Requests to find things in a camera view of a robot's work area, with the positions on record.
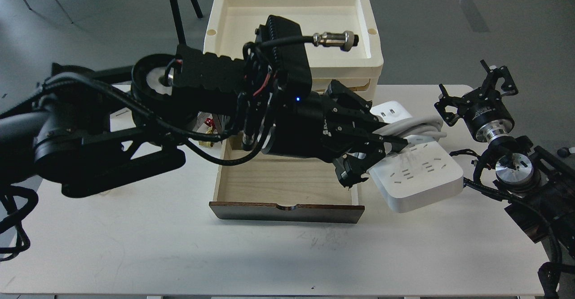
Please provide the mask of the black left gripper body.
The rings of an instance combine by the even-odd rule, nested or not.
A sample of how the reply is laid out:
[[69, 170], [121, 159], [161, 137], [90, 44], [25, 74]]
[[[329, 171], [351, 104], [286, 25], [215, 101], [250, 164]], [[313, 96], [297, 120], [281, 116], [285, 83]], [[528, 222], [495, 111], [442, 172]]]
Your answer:
[[342, 155], [341, 146], [324, 132], [322, 95], [288, 98], [280, 103], [274, 117], [264, 154], [295, 158], [318, 158], [331, 163]]

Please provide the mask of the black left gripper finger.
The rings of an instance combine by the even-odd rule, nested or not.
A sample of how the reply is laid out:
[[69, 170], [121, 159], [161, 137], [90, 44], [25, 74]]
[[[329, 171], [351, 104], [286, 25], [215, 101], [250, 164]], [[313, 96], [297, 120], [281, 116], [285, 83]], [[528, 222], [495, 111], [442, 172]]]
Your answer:
[[380, 135], [386, 126], [371, 113], [366, 101], [338, 80], [331, 80], [324, 93], [324, 145], [333, 152], [400, 152], [408, 141]]
[[368, 153], [365, 153], [363, 158], [358, 158], [352, 154], [344, 154], [343, 156], [333, 160], [335, 173], [338, 182], [343, 187], [351, 188], [358, 183], [368, 180], [363, 175], [375, 166], [386, 156], [384, 148], [376, 148]]

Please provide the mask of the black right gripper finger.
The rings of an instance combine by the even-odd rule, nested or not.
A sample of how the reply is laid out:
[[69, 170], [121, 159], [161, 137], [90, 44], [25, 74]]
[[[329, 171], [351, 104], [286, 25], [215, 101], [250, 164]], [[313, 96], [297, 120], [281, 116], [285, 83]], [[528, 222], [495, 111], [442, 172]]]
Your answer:
[[490, 92], [498, 92], [501, 97], [519, 93], [515, 80], [513, 80], [507, 66], [488, 66], [483, 59], [481, 60], [481, 65], [487, 73], [481, 85], [481, 96], [487, 97]]
[[[438, 87], [440, 95], [438, 97], [438, 101], [435, 103], [435, 109], [448, 126], [454, 126], [461, 117], [459, 114], [459, 108], [466, 107], [468, 102], [462, 97], [449, 95], [443, 84], [439, 84]], [[448, 112], [447, 107], [454, 107], [456, 112]]]

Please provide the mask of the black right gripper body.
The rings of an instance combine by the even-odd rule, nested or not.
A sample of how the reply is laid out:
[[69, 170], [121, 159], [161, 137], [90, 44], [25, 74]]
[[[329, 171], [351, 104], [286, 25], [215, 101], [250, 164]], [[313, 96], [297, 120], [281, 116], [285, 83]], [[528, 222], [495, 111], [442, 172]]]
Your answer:
[[473, 90], [463, 96], [463, 119], [475, 141], [487, 141], [485, 125], [494, 122], [503, 127], [506, 133], [515, 127], [515, 120], [502, 103], [502, 95], [497, 90], [480, 92]]

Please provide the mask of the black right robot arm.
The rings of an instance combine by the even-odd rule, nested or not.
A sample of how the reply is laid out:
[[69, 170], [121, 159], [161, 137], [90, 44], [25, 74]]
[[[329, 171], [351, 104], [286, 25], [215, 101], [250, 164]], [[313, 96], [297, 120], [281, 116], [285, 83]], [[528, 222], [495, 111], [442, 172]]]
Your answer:
[[561, 275], [574, 273], [562, 259], [563, 248], [574, 256], [574, 170], [527, 136], [511, 136], [515, 121], [502, 99], [519, 92], [515, 81], [506, 66], [480, 63], [487, 74], [480, 87], [456, 97], [440, 84], [434, 106], [448, 126], [463, 119], [472, 139], [487, 143], [482, 154], [464, 150], [476, 156], [473, 177], [464, 178], [464, 185], [507, 201], [506, 213], [533, 242], [549, 239], [552, 256], [538, 277], [544, 298], [557, 299]]

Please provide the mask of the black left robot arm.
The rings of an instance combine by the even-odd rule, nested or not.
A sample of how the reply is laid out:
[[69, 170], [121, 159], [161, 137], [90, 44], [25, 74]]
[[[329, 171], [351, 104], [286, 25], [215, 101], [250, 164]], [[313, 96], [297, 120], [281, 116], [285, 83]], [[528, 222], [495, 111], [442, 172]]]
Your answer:
[[185, 164], [180, 145], [222, 166], [260, 152], [318, 158], [352, 187], [408, 141], [382, 132], [384, 121], [338, 80], [312, 90], [305, 45], [349, 51], [351, 31], [303, 35], [298, 23], [269, 15], [241, 59], [178, 46], [175, 55], [141, 58], [131, 67], [93, 71], [53, 64], [35, 92], [1, 113], [1, 231], [16, 231], [1, 260], [31, 246], [23, 219], [35, 209], [31, 176], [84, 198]]

